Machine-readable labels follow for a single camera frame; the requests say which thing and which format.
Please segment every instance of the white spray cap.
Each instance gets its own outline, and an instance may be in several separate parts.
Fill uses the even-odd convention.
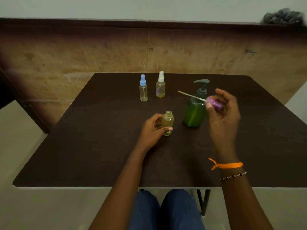
[[[160,71],[159,72],[159,82],[163,82],[164,81],[164,72],[163,71]]]

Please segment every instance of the left hand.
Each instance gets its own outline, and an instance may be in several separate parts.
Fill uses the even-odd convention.
[[[143,123],[140,137],[136,146],[141,147],[146,152],[150,150],[164,133],[172,131],[172,127],[162,127],[163,114],[155,114]]]

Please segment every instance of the metal table leg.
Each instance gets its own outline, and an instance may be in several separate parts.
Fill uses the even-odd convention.
[[[204,200],[201,197],[201,191],[200,189],[197,189],[197,196],[198,196],[198,200],[199,200],[199,205],[201,206],[201,216],[205,217],[206,215],[206,210],[207,210],[207,205],[208,205],[208,201],[209,201],[209,197],[210,197],[210,189],[207,189],[205,191],[205,197]]]

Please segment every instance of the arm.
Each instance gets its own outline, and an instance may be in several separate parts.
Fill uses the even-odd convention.
[[[211,104],[209,115],[210,135],[218,163],[240,162],[235,151],[235,138],[240,121],[236,98],[228,92],[216,89],[214,99],[225,104],[222,112],[216,112]],[[243,173],[242,167],[220,169],[221,178]],[[261,208],[246,175],[221,181],[231,229],[273,229]]]
[[[102,204],[89,230],[124,230],[128,228],[134,198],[141,179],[142,163],[148,150],[172,127],[161,128],[162,114],[155,114],[144,124],[116,183]]]

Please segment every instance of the hand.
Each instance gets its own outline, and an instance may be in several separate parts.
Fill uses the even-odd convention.
[[[155,114],[143,123],[136,146],[141,147],[147,152],[158,142],[164,133],[173,130],[172,127],[162,127],[162,117],[162,114]]]
[[[237,99],[230,93],[216,89],[218,95],[211,96],[213,99],[225,105],[221,112],[217,112],[212,104],[207,103],[209,115],[210,135],[219,163],[236,162],[235,139],[238,131],[240,113]]]

